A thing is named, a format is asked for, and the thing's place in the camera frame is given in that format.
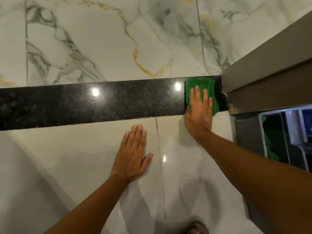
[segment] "hand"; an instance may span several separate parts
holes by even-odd
[[[188,106],[184,121],[189,133],[199,142],[199,139],[205,135],[205,132],[211,131],[213,99],[208,99],[208,92],[204,89],[201,101],[199,86],[195,86],[195,90],[191,88],[190,91],[190,105],[191,108]]]
[[[118,175],[129,184],[146,172],[154,155],[152,153],[148,154],[142,163],[145,139],[146,130],[143,130],[141,124],[138,126],[133,125],[131,132],[127,131],[125,133],[116,154],[111,176]]]

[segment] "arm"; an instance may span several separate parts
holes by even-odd
[[[211,132],[212,99],[191,89],[185,124],[228,180],[251,201],[277,233],[312,233],[312,175],[249,152]]]
[[[100,233],[127,185],[141,177],[150,164],[152,153],[142,163],[145,139],[141,124],[127,131],[107,181],[45,234]]]

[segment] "black marble sill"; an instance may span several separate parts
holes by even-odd
[[[221,76],[208,77],[216,81],[215,96],[220,111],[226,111]],[[186,109],[186,79],[0,89],[0,130],[182,115]]]

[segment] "person's left hand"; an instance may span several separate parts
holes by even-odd
[[[143,130],[141,124],[133,125],[131,132],[125,133],[116,154],[111,176],[118,175],[129,184],[144,175],[153,157],[152,153],[148,154],[142,163],[145,140],[146,130]]]

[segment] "floor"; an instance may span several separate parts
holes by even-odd
[[[261,234],[240,193],[188,134],[183,116],[1,132],[1,232],[42,233],[57,222],[107,179],[124,132],[138,123],[154,158],[103,233],[179,233],[197,219],[211,233]],[[216,114],[213,131],[233,140],[227,112]]]
[[[310,10],[312,0],[0,0],[0,86],[218,75]]]

